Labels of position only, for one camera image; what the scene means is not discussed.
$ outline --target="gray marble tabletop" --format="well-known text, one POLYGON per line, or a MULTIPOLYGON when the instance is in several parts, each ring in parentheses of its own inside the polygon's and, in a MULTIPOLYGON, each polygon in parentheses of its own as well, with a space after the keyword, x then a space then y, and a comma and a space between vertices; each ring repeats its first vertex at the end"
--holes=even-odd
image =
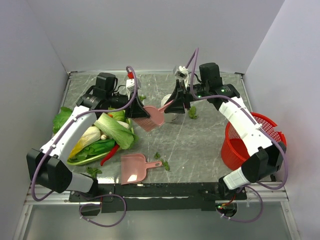
MULTIPOLYGON (((74 108, 78 98, 96 81, 97 72, 72 73, 63 105, 74 108)), ((125 74, 116 74, 119 85, 127 79, 125 74)), ((248 100, 241 76, 221 73, 225 84, 233 84, 239 91, 247 107, 248 100)), ((171 94, 175 87, 172 73, 138 74, 141 81, 139 95, 146 96, 144 105, 160 107, 161 99, 171 94)), ((101 167, 97 160, 88 165, 69 166, 73 172, 86 173, 86 167, 100 168, 99 183, 121 182, 121 155, 142 153, 148 162, 156 161, 156 152, 168 161, 170 171, 164 167, 149 169, 143 183, 196 183, 216 182, 231 170, 221 158, 221 147, 225 139, 227 120, 206 100, 196 101, 198 118, 180 114, 176 121, 165 123, 151 132, 145 132, 134 123, 134 132, 139 141, 133 148, 117 152, 101 167)))

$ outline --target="pink hand brush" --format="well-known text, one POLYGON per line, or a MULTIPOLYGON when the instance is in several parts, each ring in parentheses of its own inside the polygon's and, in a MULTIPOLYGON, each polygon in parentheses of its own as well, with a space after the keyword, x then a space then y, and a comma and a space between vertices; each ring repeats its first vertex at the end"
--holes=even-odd
POLYGON ((135 121, 140 127, 142 127, 146 132, 150 132, 152 129, 161 126, 165 123, 165 109, 173 102, 170 101, 165 104, 163 107, 159 109, 155 106, 144 106, 144 110, 146 110, 150 118, 148 117, 137 117, 133 118, 132 120, 135 121))

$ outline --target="red chili pepper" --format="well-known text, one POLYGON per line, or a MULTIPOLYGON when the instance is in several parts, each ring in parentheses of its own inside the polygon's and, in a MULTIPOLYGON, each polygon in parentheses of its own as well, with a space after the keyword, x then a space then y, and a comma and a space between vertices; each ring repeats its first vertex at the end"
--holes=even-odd
POLYGON ((101 160, 100 165, 103 166, 105 161, 107 161, 110 158, 112 158, 112 156, 115 155, 115 153, 117 152, 119 147, 120 146, 118 144, 115 144, 114 147, 111 149, 111 151, 101 160))

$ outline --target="robotic arm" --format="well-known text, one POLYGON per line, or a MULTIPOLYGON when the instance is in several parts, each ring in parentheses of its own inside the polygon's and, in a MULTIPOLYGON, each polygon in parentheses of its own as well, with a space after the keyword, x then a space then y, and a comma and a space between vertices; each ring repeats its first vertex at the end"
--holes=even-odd
MULTIPOLYGON (((127 80, 126 89, 128 96, 134 91, 133 76, 127 80)), ((128 96, 115 92, 115 86, 118 79, 110 73, 100 73, 96 78, 96 83, 79 98, 71 116, 58 131, 40 150, 31 149, 26 156, 29 176, 33 179, 41 159, 51 150, 45 158, 37 174, 36 182, 57 193, 63 191, 79 191, 96 196, 98 191, 98 181, 84 174, 71 172, 67 167, 67 160, 84 132, 90 127, 102 114, 102 111, 90 112, 84 114, 78 119, 76 116, 92 110, 107 110, 109 107, 118 109, 128 104, 128 96), (57 144, 57 136, 64 133, 57 144)), ((144 110, 138 95, 135 96, 131 105, 126 108, 125 116, 127 118, 149 118, 150 115, 144 110)))
MULTIPOLYGON (((283 162, 279 149, 261 133, 261 125, 254 120, 235 87, 232 84, 223 85, 219 66, 213 62, 205 63, 199 66, 199 70, 201 81, 199 84, 193 85, 194 92, 198 97, 222 95, 230 98, 241 107, 239 108, 233 102, 223 98, 207 99, 229 120, 244 142, 250 156, 237 170, 219 179, 221 192, 227 193, 277 172, 283 162)), ((173 100, 173 102, 164 112, 183 114, 185 109, 190 108, 190 103, 198 101, 198 99, 193 97, 188 86, 188 70, 180 66, 176 67, 173 73, 178 79, 175 89, 167 101, 173 100)), ((283 142, 278 144, 286 152, 285 144, 283 142)))

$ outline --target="green plate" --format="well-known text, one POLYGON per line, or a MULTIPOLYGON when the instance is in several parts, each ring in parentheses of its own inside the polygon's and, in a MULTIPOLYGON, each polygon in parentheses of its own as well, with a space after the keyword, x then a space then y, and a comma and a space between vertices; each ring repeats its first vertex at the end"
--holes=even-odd
MULTIPOLYGON (((128 118, 128 119, 125 120, 125 122, 130 125, 131 132, 134 134, 134 128, 132 127, 132 121, 131 121, 131 119, 128 118)), ((67 163, 68 165, 72 165, 72 166, 81 166, 81 165, 89 164, 89 163, 92 163, 92 162, 94 162, 94 161, 96 161, 96 160, 102 159, 102 158, 104 158, 105 156, 107 156, 108 153, 110 153, 110 151, 107 151, 107 152, 102 153, 102 154, 100 154, 100 155, 93 156, 93 157, 90 157, 90 158, 85 159, 85 160, 83 160, 83 161, 77 161, 77 162, 72 162, 70 159, 68 159, 68 160, 66 161, 66 163, 67 163)))

